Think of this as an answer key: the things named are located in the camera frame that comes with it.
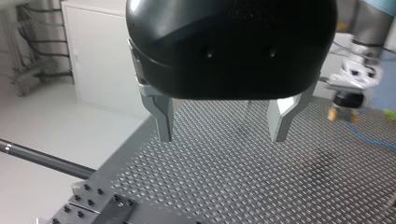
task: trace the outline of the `bolt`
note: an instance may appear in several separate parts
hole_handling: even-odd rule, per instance
[[[77,216],[78,216],[78,217],[84,217],[85,215],[84,215],[84,213],[83,213],[83,212],[81,212],[81,211],[78,211],[78,212],[77,212]]]
[[[64,207],[64,211],[65,211],[66,213],[69,213],[69,212],[70,212],[70,208],[69,208],[68,206],[65,206],[65,207]]]
[[[128,205],[129,205],[129,206],[134,206],[134,201],[128,200]]]
[[[114,200],[116,200],[116,202],[118,202],[119,200],[121,200],[121,196],[118,194],[114,195]]]
[[[90,187],[89,185],[84,185],[84,189],[85,189],[85,190],[90,190],[91,187]]]
[[[95,203],[93,202],[93,200],[89,199],[88,200],[88,205],[93,206]]]

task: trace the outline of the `metal table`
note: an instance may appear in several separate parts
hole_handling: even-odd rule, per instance
[[[309,105],[287,140],[272,143],[267,106],[183,102],[173,142],[158,141],[150,117],[89,181],[134,199],[141,217],[166,211],[192,223],[396,222],[394,151],[329,122],[323,104]],[[357,128],[396,142],[396,124],[377,114],[360,116]],[[128,223],[139,223],[134,213]]]

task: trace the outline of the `cable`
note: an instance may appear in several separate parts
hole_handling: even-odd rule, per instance
[[[65,58],[69,58],[68,54],[62,54],[62,53],[45,53],[40,51],[39,49],[36,49],[35,46],[33,46],[33,43],[31,42],[31,40],[23,33],[23,31],[20,29],[19,30],[21,37],[26,41],[27,45],[29,46],[29,48],[35,52],[38,55],[41,56],[48,56],[48,57],[65,57]]]
[[[394,152],[396,152],[396,144],[389,143],[389,142],[383,142],[379,140],[375,140],[373,138],[367,137],[359,132],[359,130],[350,122],[346,121],[346,126],[349,128],[350,131],[352,131],[360,140],[363,142],[372,144],[372,145],[377,145],[380,147],[390,147]]]
[[[60,8],[54,8],[54,9],[37,9],[37,8],[31,8],[28,5],[23,5],[23,8],[29,11],[37,12],[37,13],[51,13],[51,12],[62,12]]]
[[[23,8],[23,12],[25,13],[25,15],[27,16],[28,19],[30,19],[38,24],[42,24],[42,25],[46,25],[46,26],[54,26],[54,27],[64,27],[63,23],[53,23],[53,22],[38,20],[37,18],[32,16],[32,14],[26,8]]]

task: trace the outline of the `floor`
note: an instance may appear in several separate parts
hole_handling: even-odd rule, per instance
[[[98,168],[142,123],[125,115],[80,105],[74,86],[57,81],[25,98],[0,76],[0,138]],[[79,180],[0,154],[2,223],[35,223],[50,218]]]

